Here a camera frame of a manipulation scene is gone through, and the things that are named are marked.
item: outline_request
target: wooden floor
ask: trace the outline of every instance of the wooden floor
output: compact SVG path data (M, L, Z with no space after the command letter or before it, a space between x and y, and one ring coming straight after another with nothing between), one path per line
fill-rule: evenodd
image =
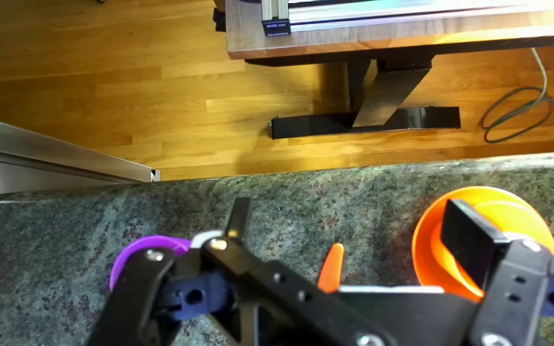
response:
M554 47L540 55L554 94ZM273 115L344 109L342 76L338 63L231 61L211 0L0 0L0 121L158 167L161 178L554 149L554 113L506 144L485 144L477 126L506 90L540 82L527 49L435 59L408 103L462 105L460 130L267 136Z

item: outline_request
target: orange tab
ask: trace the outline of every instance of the orange tab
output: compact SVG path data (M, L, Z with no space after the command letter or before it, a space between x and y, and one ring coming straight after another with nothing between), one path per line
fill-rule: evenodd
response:
M340 242L331 245L317 274L317 288L321 292L331 294L338 290L344 251L346 247Z

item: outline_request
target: robotic claw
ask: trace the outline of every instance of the robotic claw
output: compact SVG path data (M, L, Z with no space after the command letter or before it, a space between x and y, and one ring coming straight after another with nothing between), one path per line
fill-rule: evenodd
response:
M479 301L442 290L317 288L244 247L248 205L238 197L223 234L185 255L160 245L131 253L88 346L171 344L198 315L235 344L535 346L538 319L554 317L554 255L508 240L467 201L446 201L442 242L485 290Z

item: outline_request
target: table leg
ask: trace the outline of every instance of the table leg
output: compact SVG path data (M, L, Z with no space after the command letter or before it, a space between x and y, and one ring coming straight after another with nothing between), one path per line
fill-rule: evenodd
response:
M377 76L363 90L369 61L348 63L348 113L275 117L273 138L369 132L388 128L458 128L458 107L406 107L400 103L431 69L431 57L377 59Z

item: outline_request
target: cable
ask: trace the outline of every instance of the cable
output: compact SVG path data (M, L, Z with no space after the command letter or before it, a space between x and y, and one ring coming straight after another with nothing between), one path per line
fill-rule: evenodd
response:
M537 51L535 47L531 47L531 53L533 53L538 69L540 69L542 86L519 86L519 88L513 88L513 90L506 92L504 96L500 96L496 101L492 101L492 103L487 107L487 111L483 113L483 117L481 117L481 121L479 121L479 126L485 130L485 142L488 142L488 144L508 142L508 140L512 140L512 138L515 138L515 136L519 136L519 134L523 134L523 132L529 132L529 130L537 128L538 124L542 124L542 122L550 117L550 113L552 113L552 109L554 109L554 96L548 94L548 72L546 72L546 67L544 67L544 63L542 63L542 59L540 59L540 55L538 55L538 51ZM500 103L504 103L506 99L513 97L515 94L529 92L529 90L538 92L538 96L533 97L533 99L529 99L529 101L523 101L523 103L512 107L510 111L502 113L498 119L494 119L494 121L488 122L487 117L488 117ZM519 128L519 130L515 130L515 132L512 132L512 134L498 136L498 138L490 138L490 132L492 132L496 126L500 126L502 122L506 122L506 121L510 121L510 119L513 119L513 117L519 117L519 115L527 113L529 109L533 109L535 105L538 105L538 103L542 103L542 101L548 103L548 109L546 109L546 113L544 113L537 122L533 122L533 124L529 124L529 126L525 126L525 128Z

